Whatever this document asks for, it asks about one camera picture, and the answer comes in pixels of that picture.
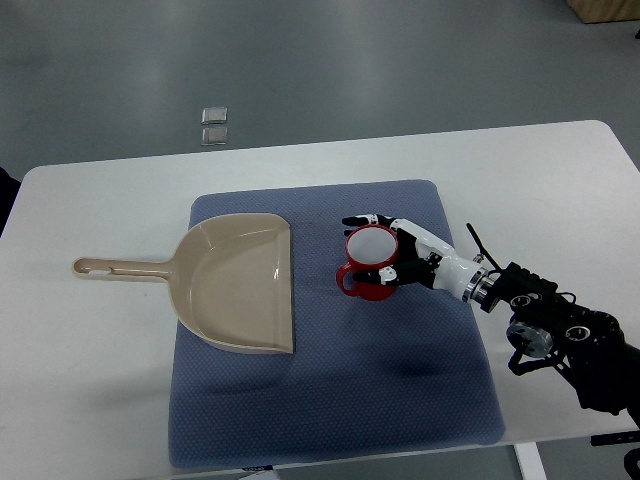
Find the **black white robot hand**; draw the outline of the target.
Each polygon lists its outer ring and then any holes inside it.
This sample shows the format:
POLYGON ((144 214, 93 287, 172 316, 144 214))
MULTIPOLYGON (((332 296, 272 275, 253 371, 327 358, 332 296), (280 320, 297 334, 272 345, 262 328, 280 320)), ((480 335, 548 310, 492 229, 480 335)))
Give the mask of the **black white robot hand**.
POLYGON ((467 302, 472 298, 484 270, 472 260, 460 257, 455 248, 421 226, 402 218, 380 214, 345 217, 345 235, 366 225, 390 228, 397 237, 397 259, 378 272, 357 273, 355 279, 367 283, 380 282, 396 289, 420 284, 428 289, 444 290, 454 298, 467 302))

